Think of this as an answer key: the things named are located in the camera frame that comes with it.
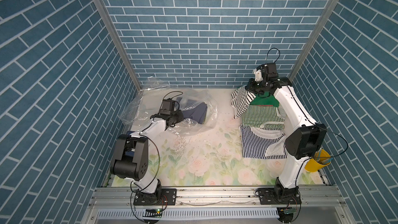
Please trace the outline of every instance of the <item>floor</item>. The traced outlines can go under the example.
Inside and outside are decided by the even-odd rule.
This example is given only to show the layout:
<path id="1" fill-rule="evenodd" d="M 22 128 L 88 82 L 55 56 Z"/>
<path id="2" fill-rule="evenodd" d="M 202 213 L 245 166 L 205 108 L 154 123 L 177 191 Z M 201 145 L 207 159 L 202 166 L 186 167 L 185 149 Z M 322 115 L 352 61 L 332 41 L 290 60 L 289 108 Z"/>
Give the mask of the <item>floor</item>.
<path id="1" fill-rule="evenodd" d="M 203 132 L 193 136 L 186 134 L 198 132 L 197 129 L 188 128 L 189 131 L 186 131 L 187 129 L 176 128 L 179 134 L 167 130 L 153 140 L 161 156 L 157 178 L 161 180 L 162 186 L 275 184 L 276 177 L 282 172 L 285 159 L 242 158 L 239 130 L 241 120 L 234 119 L 231 107 L 233 89 L 207 89 L 207 92 L 203 90 L 196 89 L 217 102 L 217 120 L 212 122 L 207 116 L 201 129 Z M 162 97 L 170 91 L 173 90 L 165 89 L 153 93 L 149 91 L 144 94 L 139 107 L 139 118 L 134 121 L 132 130 L 139 129 L 139 126 L 148 121 L 150 115 L 158 112 Z M 154 175 L 158 167 L 158 155 L 152 144 L 149 146 L 149 164 L 148 171 Z M 304 172 L 299 179 L 301 185 L 322 183 L 318 172 Z M 129 185 L 130 181 L 127 179 L 117 176 L 113 178 L 112 187 Z"/>

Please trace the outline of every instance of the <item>aluminum frame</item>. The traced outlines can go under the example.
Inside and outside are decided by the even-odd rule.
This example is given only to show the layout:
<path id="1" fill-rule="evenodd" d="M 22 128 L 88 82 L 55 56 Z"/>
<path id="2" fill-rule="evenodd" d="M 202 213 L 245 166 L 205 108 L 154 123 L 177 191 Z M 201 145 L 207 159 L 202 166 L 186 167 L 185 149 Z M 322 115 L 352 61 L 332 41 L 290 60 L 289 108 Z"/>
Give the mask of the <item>aluminum frame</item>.
<path id="1" fill-rule="evenodd" d="M 319 34 L 321 34 L 323 27 L 325 26 L 326 22 L 328 21 L 330 15 L 332 14 L 338 2 L 339 0 L 328 0 L 328 2 L 326 3 L 324 10 L 321 13 L 321 16 L 319 17 L 318 22 L 315 25 L 315 28 L 308 37 L 307 42 L 304 44 L 304 47 L 302 48 L 300 55 L 297 57 L 297 60 L 292 67 L 292 71 L 288 75 L 288 78 L 291 82 L 299 72 L 301 65 L 304 63 L 305 59 L 310 53 L 312 47 L 315 44 L 316 39 L 318 38 Z"/>
<path id="2" fill-rule="evenodd" d="M 285 207 L 286 205 L 261 205 L 254 191 L 256 186 L 170 187 L 177 189 L 176 205 L 167 208 L 230 208 L 230 207 Z M 335 207 L 342 224 L 353 224 L 353 218 L 337 186 L 300 186 L 302 207 Z M 130 206 L 129 187 L 98 187 L 90 200 L 82 223 L 94 224 L 100 209 L 126 209 Z"/>
<path id="3" fill-rule="evenodd" d="M 117 34 L 116 28 L 112 23 L 111 17 L 105 7 L 105 4 L 103 3 L 102 0 L 93 0 L 95 6 L 97 7 L 98 13 L 105 24 L 105 27 L 107 28 L 109 35 L 117 49 L 117 52 L 120 55 L 120 58 L 122 59 L 123 64 L 125 65 L 127 72 L 129 73 L 132 82 L 134 83 L 135 87 L 137 90 L 141 90 L 141 84 L 138 80 L 138 77 L 136 73 L 134 72 L 134 69 L 131 65 L 131 62 L 129 60 L 129 57 L 126 53 L 126 50 L 124 49 L 122 42 L 119 38 L 119 35 Z"/>

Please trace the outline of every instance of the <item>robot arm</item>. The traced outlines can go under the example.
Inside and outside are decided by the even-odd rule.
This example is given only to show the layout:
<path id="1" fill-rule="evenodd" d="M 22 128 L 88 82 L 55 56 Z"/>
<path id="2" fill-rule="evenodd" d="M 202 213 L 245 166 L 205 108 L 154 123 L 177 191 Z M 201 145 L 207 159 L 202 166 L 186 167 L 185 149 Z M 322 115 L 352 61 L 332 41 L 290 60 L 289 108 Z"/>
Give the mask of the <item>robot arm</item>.
<path id="1" fill-rule="evenodd" d="M 159 180 L 147 173 L 148 141 L 184 120 L 182 111 L 175 110 L 175 103 L 172 99 L 164 99 L 159 112 L 150 117 L 149 123 L 129 135 L 120 135 L 111 160 L 112 174 L 133 179 L 141 192 L 152 195 L 153 199 L 159 199 L 161 185 Z"/>
<path id="2" fill-rule="evenodd" d="M 276 198 L 284 201 L 296 195 L 298 191 L 297 179 L 300 177 L 306 163 L 319 150 L 326 135 L 326 126 L 317 124 L 316 120 L 305 110 L 296 97 L 292 83 L 287 77 L 279 77 L 275 63 L 258 66 L 253 71 L 255 78 L 251 78 L 245 87 L 255 94 L 269 91 L 280 103 L 281 112 L 286 113 L 285 148 L 287 160 L 281 175 L 275 183 Z"/>

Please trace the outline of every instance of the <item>blue brick wallpaper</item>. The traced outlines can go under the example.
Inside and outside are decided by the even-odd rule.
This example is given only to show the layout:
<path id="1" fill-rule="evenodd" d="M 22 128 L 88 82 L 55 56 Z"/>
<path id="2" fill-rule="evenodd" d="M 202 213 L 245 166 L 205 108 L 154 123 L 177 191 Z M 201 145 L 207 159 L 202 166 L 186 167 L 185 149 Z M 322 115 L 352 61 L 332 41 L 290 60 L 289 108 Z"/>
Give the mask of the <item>blue brick wallpaper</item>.
<path id="1" fill-rule="evenodd" d="M 357 223 L 397 223 L 398 0 L 340 0 L 294 80 L 350 143 L 328 166 Z M 326 150 L 345 143 L 328 134 Z"/>
<path id="2" fill-rule="evenodd" d="M 0 223 L 75 223 L 135 88 L 92 0 L 0 0 Z"/>
<path id="3" fill-rule="evenodd" d="M 137 76 L 239 86 L 270 47 L 287 75 L 327 0 L 103 0 Z M 276 50 L 269 56 L 276 59 Z"/>

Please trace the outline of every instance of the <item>plastic bag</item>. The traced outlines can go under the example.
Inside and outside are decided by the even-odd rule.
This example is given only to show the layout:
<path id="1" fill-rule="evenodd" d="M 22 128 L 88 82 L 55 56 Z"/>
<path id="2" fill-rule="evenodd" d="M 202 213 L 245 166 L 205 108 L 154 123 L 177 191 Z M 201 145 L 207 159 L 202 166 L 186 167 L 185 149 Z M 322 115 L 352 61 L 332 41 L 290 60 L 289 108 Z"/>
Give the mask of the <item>plastic bag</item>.
<path id="1" fill-rule="evenodd" d="M 149 77 L 144 83 L 142 90 L 130 102 L 123 112 L 118 116 L 124 124 L 131 124 L 133 128 L 139 129 L 150 121 L 150 117 L 159 111 L 163 97 L 172 91 L 180 91 L 180 93 L 170 93 L 166 99 L 179 99 L 180 109 L 182 111 L 193 109 L 204 102 L 207 105 L 206 117 L 202 124 L 186 118 L 184 121 L 177 123 L 175 127 L 167 129 L 178 136 L 192 136 L 200 132 L 205 132 L 214 128 L 217 122 L 217 102 L 209 94 L 208 90 L 192 89 L 187 87 L 172 88 L 159 79 Z"/>

